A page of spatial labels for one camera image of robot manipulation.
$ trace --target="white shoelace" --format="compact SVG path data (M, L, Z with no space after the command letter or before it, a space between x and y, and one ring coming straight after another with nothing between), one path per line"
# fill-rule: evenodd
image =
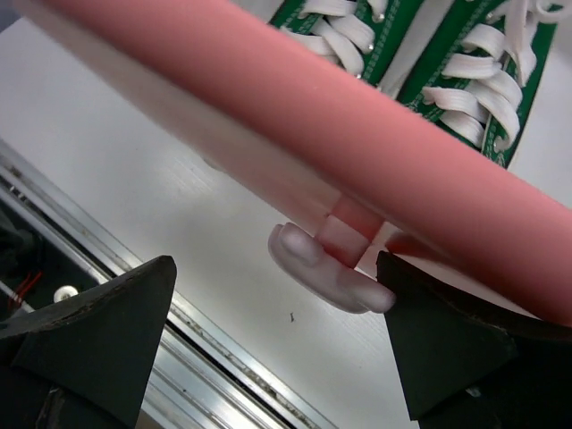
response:
M484 124L493 117L507 134L505 139L495 140L495 150L506 150L515 142L520 132L517 109L522 88L536 66L531 43L537 26L572 14L569 1L558 3L562 8L549 12L554 2L508 0L487 15L489 24L505 17L504 33L487 24L477 24L469 32L461 43L466 53L454 54L442 72L443 77L469 79L469 84L463 89L423 88L425 102L445 110L441 122L481 147ZM470 52L477 48L489 56L472 56ZM509 60L517 66L516 78L503 70Z
M367 0L372 20L385 19L387 0ZM362 54L374 50L374 30L355 14L357 3L349 0L307 0L300 18L309 13L324 17L312 28L313 36L300 35L285 27L281 30L295 38L314 53L334 63L341 63L348 73L360 77L364 70Z
M367 0L372 11L373 21L384 20L387 0ZM431 0L424 2L422 9L432 7L435 10L434 24L440 21L450 6L448 2L431 5ZM552 4L560 4L562 8L549 12ZM302 43L311 51L333 62L341 63L347 72L361 77L364 70L362 54L374 49L374 31L363 23L354 12L357 4L349 0L307 0L300 17L309 13L319 13L324 17L312 28L313 35L299 35L286 28L282 31ZM419 15L425 16L425 9ZM520 132L517 109L522 100L522 88L528 82L536 66L536 56L531 43L539 23L556 23L572 15L572 0L548 2L545 0L507 0L487 15L487 24L477 24L464 38L462 46L464 54L454 54L442 72L443 77L469 79L470 83L463 89L457 88L423 88L427 104L435 104L445 113L440 121L457 132L477 147L481 147L484 137L484 124L494 117L506 131L507 137L496 142L497 150L509 148ZM504 33L492 25L501 17L505 17ZM425 43L417 34L420 28L411 29L415 33L415 43L405 44L408 59L416 59L410 48L425 47L433 34L433 25L427 29L427 22L421 22L429 35ZM471 52L480 48L489 56L473 56ZM509 59L517 66L517 77L514 79L503 69ZM399 92L400 84L407 77L411 67L405 67L402 61L395 61L390 66L387 76L380 82L380 90L394 97Z

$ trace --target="metal eyelet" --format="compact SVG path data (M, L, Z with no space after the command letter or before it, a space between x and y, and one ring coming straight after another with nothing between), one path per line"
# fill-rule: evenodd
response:
M476 46L463 46L463 54L470 54L476 50Z
M495 16L494 13L492 13L492 12L488 12L486 14L486 16L484 17L484 21L489 25L494 24L499 19L500 19L500 17Z
M510 147L510 142L507 139L502 138L501 136L497 136L492 143L492 149L494 150L495 154L504 152L509 147Z
M372 21L375 24L379 24L380 22L383 22L385 20L385 15L383 13L380 13L379 15L372 15Z

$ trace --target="white surface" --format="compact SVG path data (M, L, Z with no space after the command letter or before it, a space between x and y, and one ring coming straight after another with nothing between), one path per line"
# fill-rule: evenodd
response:
M283 0L232 0L232 2L257 16L261 21L269 22Z
M571 69L552 54L512 167L568 206ZM0 95L3 139L138 256L173 255L179 291L336 425L415 427L383 318L329 307L270 260L281 215L26 21L0 33Z

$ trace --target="green shoe upper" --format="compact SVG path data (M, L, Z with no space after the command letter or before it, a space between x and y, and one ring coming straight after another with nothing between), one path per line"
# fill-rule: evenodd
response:
M286 0L271 24L507 167L565 15L537 4Z

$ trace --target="pink foam tube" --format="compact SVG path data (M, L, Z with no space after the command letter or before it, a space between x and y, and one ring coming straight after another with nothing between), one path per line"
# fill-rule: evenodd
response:
M225 0L44 0L534 314L572 325L572 214Z
M336 202L331 216L357 231L369 241L369 245L371 245L383 225L383 218L380 215L346 196L342 196ZM322 225L315 239L322 245L326 253L335 257L349 268L355 268L367 250L367 247L355 248L345 245L343 237L331 235L327 223Z

